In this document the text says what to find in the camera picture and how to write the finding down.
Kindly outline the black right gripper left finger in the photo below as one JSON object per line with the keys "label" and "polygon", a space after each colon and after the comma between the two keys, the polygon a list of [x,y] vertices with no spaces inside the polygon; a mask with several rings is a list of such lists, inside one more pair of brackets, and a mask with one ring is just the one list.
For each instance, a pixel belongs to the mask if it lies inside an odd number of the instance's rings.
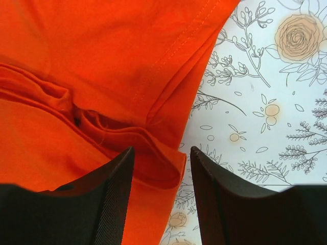
{"label": "black right gripper left finger", "polygon": [[134,148],[53,191],[1,185],[1,244],[121,244]]}

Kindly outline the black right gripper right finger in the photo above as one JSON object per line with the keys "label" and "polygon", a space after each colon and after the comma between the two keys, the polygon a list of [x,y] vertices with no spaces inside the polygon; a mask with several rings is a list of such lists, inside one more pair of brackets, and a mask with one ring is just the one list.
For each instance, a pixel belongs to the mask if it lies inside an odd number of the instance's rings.
{"label": "black right gripper right finger", "polygon": [[203,244],[326,244],[326,186],[276,192],[219,166],[197,147],[191,171]]}

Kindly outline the orange t shirt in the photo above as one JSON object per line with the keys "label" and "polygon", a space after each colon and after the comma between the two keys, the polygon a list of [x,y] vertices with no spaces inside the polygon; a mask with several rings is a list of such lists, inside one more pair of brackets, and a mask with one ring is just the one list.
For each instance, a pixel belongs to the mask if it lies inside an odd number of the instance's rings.
{"label": "orange t shirt", "polygon": [[1,1],[1,182],[55,189],[133,146],[122,243],[159,244],[190,110],[237,5]]}

